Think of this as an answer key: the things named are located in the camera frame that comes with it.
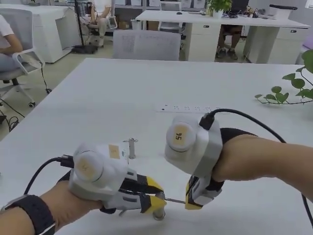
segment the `black stand pole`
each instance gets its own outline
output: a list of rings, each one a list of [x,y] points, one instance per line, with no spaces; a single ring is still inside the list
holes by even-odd
[[[74,46],[72,49],[73,53],[77,54],[94,54],[97,50],[97,46],[92,46],[92,45],[85,45],[84,42],[84,37],[83,37],[83,32],[82,32],[82,24],[80,22],[80,9],[77,0],[75,2],[75,12],[77,16],[77,23],[78,23],[78,28],[79,28],[79,36],[81,40],[81,45]]]

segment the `electrical outlet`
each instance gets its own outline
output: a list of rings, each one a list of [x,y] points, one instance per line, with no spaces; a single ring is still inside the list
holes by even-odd
[[[156,112],[165,113],[194,113],[206,114],[218,108],[211,108],[208,105],[173,105],[173,104],[160,104],[155,105]]]

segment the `wristwatch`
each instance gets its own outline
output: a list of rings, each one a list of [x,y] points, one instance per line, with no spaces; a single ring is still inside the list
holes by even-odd
[[[0,213],[15,207],[23,209],[31,219],[35,235],[53,235],[55,233],[55,222],[47,204],[38,196],[24,195],[10,201],[4,206]]]

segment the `white table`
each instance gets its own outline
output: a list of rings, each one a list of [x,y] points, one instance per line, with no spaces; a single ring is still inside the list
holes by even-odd
[[[80,44],[75,12],[65,6],[0,4],[1,8],[23,9],[33,13],[34,46],[45,62],[54,63]]]
[[[1,141],[0,205],[20,196],[35,170],[47,159],[72,154],[84,141],[116,143],[129,137],[139,140],[137,158],[130,161],[131,168],[154,178],[168,197],[183,200],[189,176],[162,157],[165,133],[176,114],[155,112],[154,106],[159,104],[206,104],[239,109],[274,128],[286,141],[313,146],[312,106],[269,107],[253,98],[255,94],[267,93],[274,85],[293,90],[288,81],[280,77],[296,68],[86,59]],[[101,76],[104,70],[114,71],[114,76]],[[274,139],[242,117],[218,115],[217,118],[222,127],[241,128]],[[43,193],[66,172],[67,169],[51,164],[30,192]],[[122,218],[93,211],[58,234],[294,235],[312,232],[300,193],[279,180],[226,182],[223,190],[200,211],[186,211],[182,205],[169,203],[162,222],[137,211],[129,211]]]
[[[291,20],[236,19],[202,16],[176,11],[146,10],[140,21],[186,23],[186,60],[214,62],[222,24],[250,26],[244,54],[253,63],[295,64],[310,26]]]

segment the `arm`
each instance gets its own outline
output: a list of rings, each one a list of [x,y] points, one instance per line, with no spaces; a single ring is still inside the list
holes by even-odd
[[[313,148],[242,135],[228,141],[213,169],[216,181],[274,177],[313,202]]]
[[[293,186],[313,202],[313,148],[277,144],[272,175]]]
[[[102,207],[100,202],[82,200],[71,194],[67,181],[58,183],[41,198],[52,213],[56,231],[81,218],[89,211]],[[23,209],[13,208],[0,214],[0,234],[34,235],[35,230],[27,213]]]
[[[96,22],[96,19],[94,17],[95,15],[95,9],[94,9],[94,5],[91,6],[91,12],[90,12],[90,17],[91,17],[91,22],[94,23]]]
[[[10,55],[23,50],[23,47],[15,34],[6,35],[4,38],[8,41],[10,46],[0,49],[0,53]]]
[[[106,6],[106,8],[104,9],[102,15],[100,16],[100,18],[106,18],[108,16],[108,14],[111,11],[111,7],[110,6]]]

